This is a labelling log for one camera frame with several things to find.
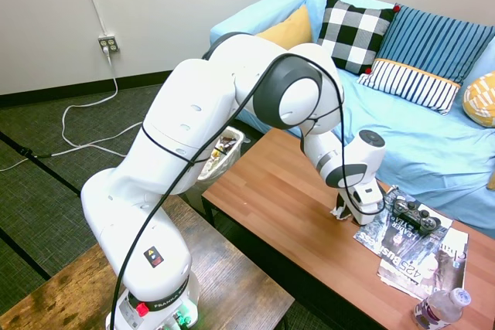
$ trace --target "sticker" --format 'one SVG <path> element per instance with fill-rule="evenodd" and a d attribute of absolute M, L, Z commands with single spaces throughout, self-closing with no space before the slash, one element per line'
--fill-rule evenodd
<path fill-rule="evenodd" d="M 122 301 L 118 309 L 120 309 L 122 317 L 131 326 L 132 330 L 137 330 L 144 321 L 144 318 L 139 317 L 138 312 L 131 306 L 127 298 Z"/>
<path fill-rule="evenodd" d="M 416 305 L 415 317 L 418 324 L 427 330 L 439 330 L 450 325 L 450 322 L 442 321 L 435 316 L 427 298 Z"/>
<path fill-rule="evenodd" d="M 163 258 L 155 247 L 150 247 L 145 251 L 145 257 L 153 268 L 163 262 Z"/>

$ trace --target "wooden side table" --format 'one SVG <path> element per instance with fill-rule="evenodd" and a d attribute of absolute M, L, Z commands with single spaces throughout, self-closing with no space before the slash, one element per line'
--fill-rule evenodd
<path fill-rule="evenodd" d="M 380 258 L 353 238 L 358 226 L 330 215 L 337 193 L 297 138 L 272 129 L 203 196 L 381 326 L 416 329 L 418 301 L 381 282 Z M 457 221 L 452 227 L 469 234 L 465 287 L 473 302 L 449 330 L 491 330 L 495 240 Z"/>
<path fill-rule="evenodd" d="M 201 285 L 194 328 L 275 328 L 294 299 L 179 197 L 169 197 L 165 210 L 184 236 Z M 95 245 L 0 317 L 0 328 L 101 330 L 115 280 Z"/>

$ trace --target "magazine cover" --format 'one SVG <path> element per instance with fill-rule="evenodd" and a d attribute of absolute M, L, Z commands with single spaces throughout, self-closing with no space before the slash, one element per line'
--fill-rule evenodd
<path fill-rule="evenodd" d="M 407 202 L 415 201 L 415 198 L 397 186 L 392 187 L 384 197 L 383 212 L 377 214 L 373 222 L 359 228 L 354 239 L 412 280 L 419 282 L 422 273 L 416 267 L 421 266 L 430 254 L 439 249 L 452 220 L 421 204 L 418 209 L 428 210 L 430 216 L 440 219 L 441 226 L 432 233 L 420 234 L 416 226 L 393 215 L 392 209 L 397 196 L 402 196 Z"/>
<path fill-rule="evenodd" d="M 425 299 L 438 290 L 464 287 L 468 234 L 451 228 L 436 253 L 430 254 L 417 270 L 422 272 L 419 283 L 382 260 L 378 276 L 382 281 L 417 299 Z"/>

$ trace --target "dark carpet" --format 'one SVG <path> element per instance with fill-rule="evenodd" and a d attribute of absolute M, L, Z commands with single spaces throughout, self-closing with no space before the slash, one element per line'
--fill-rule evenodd
<path fill-rule="evenodd" d="M 159 86 L 123 90 L 105 104 L 74 108 L 67 115 L 66 136 L 74 143 L 84 144 L 115 135 L 142 121 L 158 90 Z M 0 110 L 0 130 L 22 146 L 31 148 L 35 155 L 65 151 L 71 148 L 60 135 L 65 108 L 71 104 L 94 102 L 107 95 L 3 109 Z M 246 151 L 260 134 L 243 128 L 252 140 L 243 145 L 243 151 Z M 137 131 L 134 128 L 102 145 L 126 154 Z M 0 169 L 22 159 L 0 142 Z M 85 148 L 42 161 L 80 189 L 95 172 L 115 167 L 121 158 Z M 232 241 L 242 240 L 245 231 L 223 216 L 216 219 L 225 237 Z M 51 275 L 96 243 L 84 219 L 80 200 L 31 162 L 0 172 L 0 227 Z M 43 279 L 0 241 L 0 314 L 42 283 Z M 288 321 L 290 329 L 330 329 L 299 303 L 290 308 Z"/>

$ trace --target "light blue couch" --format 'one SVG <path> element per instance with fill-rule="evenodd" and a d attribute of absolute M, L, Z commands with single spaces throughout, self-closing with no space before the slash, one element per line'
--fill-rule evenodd
<path fill-rule="evenodd" d="M 391 8 L 375 0 L 342 0 L 358 7 Z M 326 0 L 261 0 L 214 26 L 213 43 L 227 32 L 256 34 L 284 21 L 306 4 L 316 42 Z M 495 70 L 495 39 L 476 61 L 463 84 Z M 379 133 L 387 143 L 387 155 L 378 178 L 399 185 L 426 205 L 495 237 L 495 191 L 486 188 L 495 170 L 495 129 L 479 126 L 463 112 L 462 89 L 452 110 L 442 116 L 400 97 L 356 83 L 357 75 L 339 70 L 346 92 L 345 142 L 361 129 Z M 270 129 L 247 111 L 240 120 L 266 132 Z M 291 130 L 299 136 L 298 128 Z M 340 129 L 334 131 L 340 136 Z"/>

